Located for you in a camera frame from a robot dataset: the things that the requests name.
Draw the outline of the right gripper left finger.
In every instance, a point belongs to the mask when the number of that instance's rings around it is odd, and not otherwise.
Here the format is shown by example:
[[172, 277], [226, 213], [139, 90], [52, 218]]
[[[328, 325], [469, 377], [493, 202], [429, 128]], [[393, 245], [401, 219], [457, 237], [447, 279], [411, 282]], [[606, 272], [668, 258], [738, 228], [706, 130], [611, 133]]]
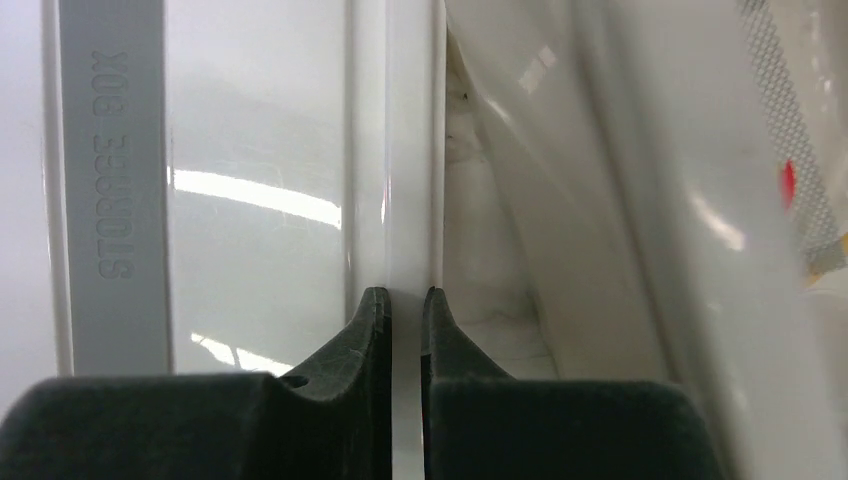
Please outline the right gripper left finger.
[[391, 302], [283, 376], [57, 378], [1, 426], [5, 479], [388, 479]]

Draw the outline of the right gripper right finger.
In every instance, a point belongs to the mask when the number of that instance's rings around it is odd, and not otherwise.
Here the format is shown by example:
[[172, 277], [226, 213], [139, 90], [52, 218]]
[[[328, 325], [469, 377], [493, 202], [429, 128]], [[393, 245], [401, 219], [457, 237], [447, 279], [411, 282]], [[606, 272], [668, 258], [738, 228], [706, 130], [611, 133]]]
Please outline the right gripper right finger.
[[518, 380], [455, 322], [423, 308], [430, 479], [718, 479], [704, 421], [677, 388], [645, 381]]

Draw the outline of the white bin lid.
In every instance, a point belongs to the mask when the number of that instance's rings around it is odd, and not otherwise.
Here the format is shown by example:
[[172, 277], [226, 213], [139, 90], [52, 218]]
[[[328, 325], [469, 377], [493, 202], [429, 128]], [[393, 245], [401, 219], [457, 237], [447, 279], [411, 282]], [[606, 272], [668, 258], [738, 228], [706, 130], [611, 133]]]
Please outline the white bin lid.
[[54, 377], [282, 376], [393, 308], [392, 475], [425, 475], [440, 1], [5, 1], [1, 407]]

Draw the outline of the red plastic spoon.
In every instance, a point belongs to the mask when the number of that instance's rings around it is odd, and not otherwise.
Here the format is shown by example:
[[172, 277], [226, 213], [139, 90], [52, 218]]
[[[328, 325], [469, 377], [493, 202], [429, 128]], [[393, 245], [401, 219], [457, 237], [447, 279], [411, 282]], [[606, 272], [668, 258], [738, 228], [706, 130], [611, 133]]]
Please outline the red plastic spoon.
[[796, 189], [795, 169], [791, 159], [787, 159], [779, 170], [779, 186], [783, 208], [789, 210], [795, 198]]

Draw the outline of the wire gauze mesh square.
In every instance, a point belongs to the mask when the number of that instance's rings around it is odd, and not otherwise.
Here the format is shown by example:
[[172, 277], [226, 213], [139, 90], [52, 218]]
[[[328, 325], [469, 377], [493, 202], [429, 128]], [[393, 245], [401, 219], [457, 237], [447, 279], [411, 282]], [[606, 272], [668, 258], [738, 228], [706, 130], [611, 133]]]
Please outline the wire gauze mesh square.
[[777, 153], [778, 171], [787, 159], [795, 169], [795, 198], [785, 210], [807, 259], [839, 240], [836, 217], [826, 198], [818, 156], [803, 119], [801, 103], [768, 1], [737, 3], [769, 139]]

